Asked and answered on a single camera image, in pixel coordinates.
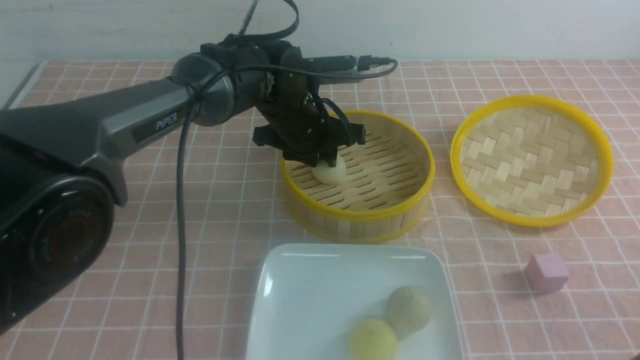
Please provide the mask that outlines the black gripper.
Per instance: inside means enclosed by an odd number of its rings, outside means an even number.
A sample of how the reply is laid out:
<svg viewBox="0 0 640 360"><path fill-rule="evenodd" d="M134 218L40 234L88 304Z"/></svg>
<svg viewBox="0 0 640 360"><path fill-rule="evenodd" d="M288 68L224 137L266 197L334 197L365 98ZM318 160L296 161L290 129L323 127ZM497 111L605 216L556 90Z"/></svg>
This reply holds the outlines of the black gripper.
<svg viewBox="0 0 640 360"><path fill-rule="evenodd" d="M282 152L284 160L316 167L336 167L338 150L366 143L366 128L349 121L329 98L319 96L320 82L306 75L276 75L270 92L256 108L267 125L253 130L253 143Z"/></svg>

